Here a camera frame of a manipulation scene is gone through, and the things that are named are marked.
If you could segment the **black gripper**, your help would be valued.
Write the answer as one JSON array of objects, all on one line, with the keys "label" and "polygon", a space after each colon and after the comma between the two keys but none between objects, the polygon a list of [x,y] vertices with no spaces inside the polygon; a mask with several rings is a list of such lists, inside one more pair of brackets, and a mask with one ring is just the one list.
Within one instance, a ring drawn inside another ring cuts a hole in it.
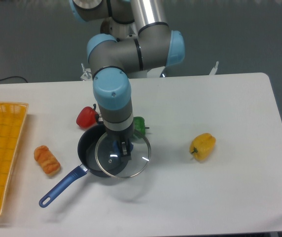
[{"label": "black gripper", "polygon": [[113,138],[113,152],[120,156],[120,149],[118,143],[121,144],[121,160],[130,161],[131,158],[131,143],[129,139],[133,136],[135,126],[134,123],[130,123],[128,126],[122,126],[120,123],[110,123],[105,121],[107,134]]}]

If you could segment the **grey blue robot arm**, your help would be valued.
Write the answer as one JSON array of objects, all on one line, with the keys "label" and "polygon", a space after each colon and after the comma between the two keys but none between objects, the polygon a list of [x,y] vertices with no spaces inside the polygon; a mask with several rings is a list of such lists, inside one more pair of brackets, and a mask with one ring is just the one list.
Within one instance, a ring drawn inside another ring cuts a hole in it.
[{"label": "grey blue robot arm", "polygon": [[100,33],[87,43],[87,61],[93,78],[93,93],[106,132],[115,139],[122,157],[132,151],[134,117],[130,73],[181,63],[184,39],[172,31],[160,0],[72,0],[74,15],[84,22],[110,18],[133,33],[117,37],[115,29]]}]

